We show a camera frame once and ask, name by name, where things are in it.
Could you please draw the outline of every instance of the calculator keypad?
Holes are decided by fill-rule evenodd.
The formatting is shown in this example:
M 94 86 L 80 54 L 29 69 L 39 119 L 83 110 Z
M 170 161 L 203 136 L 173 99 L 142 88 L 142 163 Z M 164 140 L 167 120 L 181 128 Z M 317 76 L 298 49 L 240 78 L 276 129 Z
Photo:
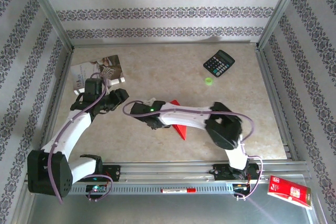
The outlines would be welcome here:
M 230 67 L 230 65 L 224 59 L 221 59 L 221 57 L 214 55 L 204 63 L 204 67 L 214 76 L 219 77 Z

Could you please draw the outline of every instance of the red triangular block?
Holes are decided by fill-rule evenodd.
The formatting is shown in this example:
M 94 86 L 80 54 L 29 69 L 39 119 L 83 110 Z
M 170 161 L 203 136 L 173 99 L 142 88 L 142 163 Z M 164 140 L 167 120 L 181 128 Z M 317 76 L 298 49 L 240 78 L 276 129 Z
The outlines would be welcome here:
M 180 105 L 178 101 L 174 100 L 170 102 L 173 105 Z M 183 140 L 187 137 L 187 126 L 185 125 L 173 125 L 174 129 L 179 133 Z

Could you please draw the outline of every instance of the beige tile floor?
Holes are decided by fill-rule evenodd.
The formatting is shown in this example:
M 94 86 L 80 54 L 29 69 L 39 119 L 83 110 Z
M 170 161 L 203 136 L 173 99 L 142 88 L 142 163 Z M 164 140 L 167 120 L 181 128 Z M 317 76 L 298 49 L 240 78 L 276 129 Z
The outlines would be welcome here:
M 286 158 L 254 48 L 255 44 L 172 44 L 75 49 L 71 64 L 117 54 L 126 82 L 113 89 L 126 89 L 128 101 L 155 97 L 163 101 L 177 99 L 181 105 L 196 107 L 222 102 L 255 121 L 256 133 L 246 142 L 248 154 L 264 159 Z M 219 49 L 236 63 L 207 86 L 204 79 L 213 76 L 203 63 Z M 54 133 L 64 123 L 75 99 L 69 75 Z M 243 132 L 249 129 L 249 123 L 244 122 Z M 206 131 L 188 127 L 187 140 L 183 141 L 172 127 L 151 130 L 123 115 L 121 107 L 96 117 L 70 159 L 81 154 L 100 155 L 105 162 L 227 160 L 224 150 L 212 142 Z

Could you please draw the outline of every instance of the red juice box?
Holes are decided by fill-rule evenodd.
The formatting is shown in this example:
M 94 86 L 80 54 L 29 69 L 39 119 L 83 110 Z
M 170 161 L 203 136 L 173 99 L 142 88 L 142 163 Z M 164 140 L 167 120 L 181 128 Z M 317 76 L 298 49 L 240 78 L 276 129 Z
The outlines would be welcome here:
M 311 189 L 307 186 L 271 175 L 267 194 L 294 205 L 312 209 Z

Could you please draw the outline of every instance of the calculator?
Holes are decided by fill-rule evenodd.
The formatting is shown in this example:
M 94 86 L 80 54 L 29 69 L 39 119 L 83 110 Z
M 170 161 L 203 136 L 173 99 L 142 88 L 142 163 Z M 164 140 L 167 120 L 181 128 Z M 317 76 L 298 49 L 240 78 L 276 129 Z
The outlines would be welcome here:
M 219 50 L 215 55 L 208 59 L 203 66 L 215 77 L 220 77 L 226 72 L 235 60 L 226 52 Z

